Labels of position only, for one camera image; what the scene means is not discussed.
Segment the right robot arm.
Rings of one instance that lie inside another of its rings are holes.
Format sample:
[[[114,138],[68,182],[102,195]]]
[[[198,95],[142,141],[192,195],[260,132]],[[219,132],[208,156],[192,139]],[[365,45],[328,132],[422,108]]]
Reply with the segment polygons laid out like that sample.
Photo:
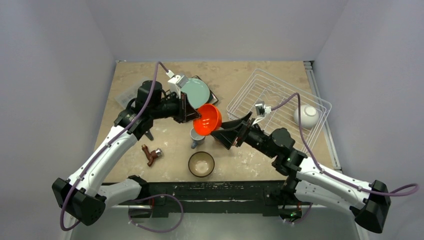
[[[287,177],[286,186],[280,191],[284,202],[292,204],[298,200],[352,213],[362,228],[377,234],[383,232],[391,206],[385,183],[355,179],[315,163],[311,155],[295,149],[295,140],[286,128],[266,134],[254,123],[251,113],[222,123],[211,136],[226,149],[246,143],[273,159],[271,165]]]

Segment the brown glazed bowl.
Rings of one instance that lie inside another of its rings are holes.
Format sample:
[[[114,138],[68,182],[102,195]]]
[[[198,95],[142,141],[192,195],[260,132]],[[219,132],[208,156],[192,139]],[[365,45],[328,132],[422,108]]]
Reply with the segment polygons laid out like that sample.
[[[215,160],[208,152],[198,151],[190,156],[187,165],[192,175],[205,178],[214,171]]]

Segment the white bowl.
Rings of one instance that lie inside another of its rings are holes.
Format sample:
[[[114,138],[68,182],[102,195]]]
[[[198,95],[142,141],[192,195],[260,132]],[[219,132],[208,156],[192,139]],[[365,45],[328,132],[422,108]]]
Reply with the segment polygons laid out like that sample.
[[[300,107],[297,107],[293,112],[293,120],[295,124],[301,123],[302,128],[312,129],[314,128],[320,118],[319,111],[308,104],[302,104]]]

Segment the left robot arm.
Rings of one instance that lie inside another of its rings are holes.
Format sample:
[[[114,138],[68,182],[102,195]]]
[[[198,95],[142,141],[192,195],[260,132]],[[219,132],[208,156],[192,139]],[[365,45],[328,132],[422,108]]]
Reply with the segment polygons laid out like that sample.
[[[113,185],[104,186],[103,182],[120,158],[153,127],[154,120],[173,118],[181,124],[200,118],[186,93],[172,92],[166,96],[163,93],[161,83],[144,81],[137,89],[137,96],[119,113],[109,134],[90,158],[67,179],[54,181],[52,190],[61,208],[63,230],[70,230],[64,223],[66,213],[78,223],[90,226],[112,206],[127,201],[142,205],[152,197],[149,183],[139,176],[129,176]]]

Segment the orange bowl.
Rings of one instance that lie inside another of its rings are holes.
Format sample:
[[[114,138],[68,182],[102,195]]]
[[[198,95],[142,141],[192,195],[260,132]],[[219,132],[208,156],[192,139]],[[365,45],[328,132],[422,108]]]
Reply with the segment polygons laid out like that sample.
[[[222,115],[215,105],[204,104],[197,109],[197,112],[200,118],[193,121],[193,128],[200,136],[208,136],[221,127]]]

